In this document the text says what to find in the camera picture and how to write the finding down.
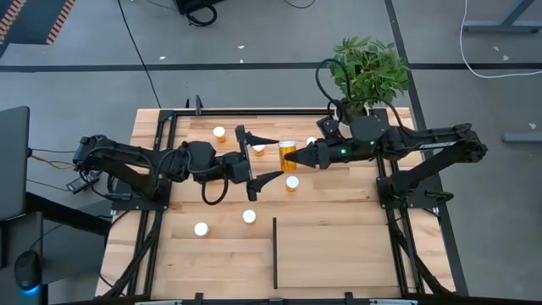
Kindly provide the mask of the dark grey computer case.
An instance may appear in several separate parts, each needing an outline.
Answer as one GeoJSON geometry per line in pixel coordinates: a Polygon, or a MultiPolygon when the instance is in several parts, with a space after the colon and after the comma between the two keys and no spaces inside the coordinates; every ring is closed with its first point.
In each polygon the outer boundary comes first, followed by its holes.
{"type": "Polygon", "coordinates": [[[30,109],[0,111],[0,221],[25,212],[30,109]]]}

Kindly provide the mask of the black power adapter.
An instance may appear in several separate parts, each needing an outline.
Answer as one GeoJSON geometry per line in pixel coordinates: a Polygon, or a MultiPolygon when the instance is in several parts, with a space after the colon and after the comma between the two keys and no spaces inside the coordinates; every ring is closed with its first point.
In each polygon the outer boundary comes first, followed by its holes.
{"type": "Polygon", "coordinates": [[[93,186],[100,180],[100,172],[91,171],[84,175],[83,178],[72,180],[66,185],[66,188],[73,194],[85,191],[90,186],[93,186]]]}

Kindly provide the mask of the grey desk leg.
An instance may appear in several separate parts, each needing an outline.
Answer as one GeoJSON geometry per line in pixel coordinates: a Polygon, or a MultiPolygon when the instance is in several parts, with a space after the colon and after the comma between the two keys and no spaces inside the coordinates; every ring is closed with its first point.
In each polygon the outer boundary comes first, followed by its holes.
{"type": "Polygon", "coordinates": [[[467,20],[468,0],[464,3],[461,22],[462,32],[512,32],[537,34],[542,31],[542,21],[519,21],[518,19],[534,4],[535,0],[517,0],[511,10],[500,20],[467,20]]]}

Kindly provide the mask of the white round plant pot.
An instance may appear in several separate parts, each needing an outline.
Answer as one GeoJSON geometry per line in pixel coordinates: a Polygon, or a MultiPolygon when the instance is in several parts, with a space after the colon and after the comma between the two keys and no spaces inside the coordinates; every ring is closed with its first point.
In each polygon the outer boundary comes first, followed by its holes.
{"type": "Polygon", "coordinates": [[[349,102],[345,97],[340,100],[341,107],[335,109],[334,117],[344,125],[349,125],[355,119],[369,116],[369,110],[363,106],[359,108],[356,103],[349,102]]]}

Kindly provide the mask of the black metal rig frame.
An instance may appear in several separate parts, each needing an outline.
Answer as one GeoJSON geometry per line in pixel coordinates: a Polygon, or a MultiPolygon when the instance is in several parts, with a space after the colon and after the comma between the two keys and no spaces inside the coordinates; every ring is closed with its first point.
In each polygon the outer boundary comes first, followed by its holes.
{"type": "MultiPolygon", "coordinates": [[[[305,146],[310,136],[320,137],[316,125],[326,116],[325,108],[207,108],[196,116],[195,109],[176,109],[173,135],[170,120],[164,121],[160,150],[177,148],[183,141],[209,141],[218,154],[238,150],[235,127],[244,125],[256,136],[297,141],[305,146]],[[216,142],[212,129],[223,126],[226,142],[216,142]]],[[[144,292],[148,253],[141,262],[135,292],[137,301],[192,300],[198,292],[203,301],[241,299],[338,299],[345,292],[355,298],[400,297],[395,266],[405,271],[406,292],[416,292],[414,273],[401,250],[397,262],[390,241],[390,221],[399,210],[385,212],[380,206],[376,179],[379,166],[387,175],[397,167],[389,161],[333,164],[326,170],[297,165],[270,181],[256,202],[249,202],[245,184],[230,184],[224,200],[208,206],[201,200],[201,187],[192,178],[174,183],[169,207],[163,212],[158,248],[151,271],[151,292],[144,292]],[[296,176],[296,191],[286,190],[285,181],[296,176]],[[245,210],[256,212],[253,224],[242,219],[245,210]],[[197,236],[194,226],[207,223],[206,236],[197,236]]],[[[451,263],[450,239],[444,206],[440,219],[418,208],[408,209],[418,256],[439,283],[457,295],[467,295],[460,263],[451,263]]],[[[117,222],[108,237],[101,274],[117,280],[134,255],[141,212],[132,211],[117,222]]]]}

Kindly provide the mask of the black computer mouse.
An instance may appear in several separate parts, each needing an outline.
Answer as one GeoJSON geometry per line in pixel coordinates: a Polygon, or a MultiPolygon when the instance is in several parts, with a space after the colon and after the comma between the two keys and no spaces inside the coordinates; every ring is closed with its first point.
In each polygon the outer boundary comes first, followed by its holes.
{"type": "Polygon", "coordinates": [[[21,253],[14,263],[14,278],[22,291],[30,291],[41,284],[41,257],[34,250],[21,253]]]}

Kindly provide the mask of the dark side desk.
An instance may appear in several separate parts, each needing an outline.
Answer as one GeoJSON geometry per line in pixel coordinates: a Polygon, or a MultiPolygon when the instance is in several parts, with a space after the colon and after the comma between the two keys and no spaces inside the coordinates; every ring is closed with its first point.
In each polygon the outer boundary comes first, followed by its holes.
{"type": "Polygon", "coordinates": [[[27,193],[25,212],[0,221],[0,305],[47,305],[47,285],[96,267],[91,252],[103,246],[111,221],[27,193]],[[41,257],[41,284],[22,291],[14,278],[16,258],[27,250],[41,257]]]}

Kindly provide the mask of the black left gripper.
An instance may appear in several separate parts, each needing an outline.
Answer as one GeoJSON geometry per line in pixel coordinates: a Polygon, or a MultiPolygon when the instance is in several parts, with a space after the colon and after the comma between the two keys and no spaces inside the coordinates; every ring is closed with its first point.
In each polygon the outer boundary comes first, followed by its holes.
{"type": "Polygon", "coordinates": [[[239,144],[240,151],[228,152],[221,156],[222,161],[220,167],[222,169],[224,188],[217,201],[222,202],[224,200],[229,190],[229,182],[231,181],[234,184],[245,182],[248,200],[255,202],[257,200],[257,193],[260,192],[266,184],[278,178],[284,172],[274,171],[258,175],[253,179],[247,146],[256,147],[272,145],[279,143],[279,141],[254,136],[251,132],[246,132],[244,125],[235,127],[235,137],[239,144]]]}

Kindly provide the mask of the green leafy plant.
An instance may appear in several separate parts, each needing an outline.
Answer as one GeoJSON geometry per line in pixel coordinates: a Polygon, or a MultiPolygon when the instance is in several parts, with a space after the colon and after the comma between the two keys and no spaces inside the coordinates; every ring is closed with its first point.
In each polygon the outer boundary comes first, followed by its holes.
{"type": "Polygon", "coordinates": [[[410,86],[409,69],[393,42],[384,43],[371,36],[347,37],[334,52],[334,60],[341,65],[329,65],[332,78],[351,111],[360,113],[383,100],[391,103],[410,86]]]}

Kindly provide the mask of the grey floor bar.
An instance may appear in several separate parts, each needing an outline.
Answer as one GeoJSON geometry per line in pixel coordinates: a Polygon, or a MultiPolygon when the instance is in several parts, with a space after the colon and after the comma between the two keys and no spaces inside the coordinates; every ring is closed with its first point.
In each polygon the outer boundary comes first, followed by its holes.
{"type": "Polygon", "coordinates": [[[507,143],[542,143],[542,132],[505,133],[502,141],[507,143]]]}

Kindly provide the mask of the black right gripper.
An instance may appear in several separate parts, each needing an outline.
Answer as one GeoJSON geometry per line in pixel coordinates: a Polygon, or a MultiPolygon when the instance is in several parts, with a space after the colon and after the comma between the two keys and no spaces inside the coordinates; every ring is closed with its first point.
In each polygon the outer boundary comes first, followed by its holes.
{"type": "Polygon", "coordinates": [[[349,163],[352,158],[352,144],[310,142],[307,146],[285,154],[285,160],[296,164],[327,169],[331,164],[349,163]]]}

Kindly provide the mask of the dark mat with orange stripes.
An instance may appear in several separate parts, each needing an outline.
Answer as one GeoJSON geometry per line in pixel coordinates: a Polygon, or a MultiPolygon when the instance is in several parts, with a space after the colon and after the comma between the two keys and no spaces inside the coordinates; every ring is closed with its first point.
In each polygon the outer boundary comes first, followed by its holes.
{"type": "Polygon", "coordinates": [[[52,45],[76,0],[0,0],[0,48],[52,45]]]}

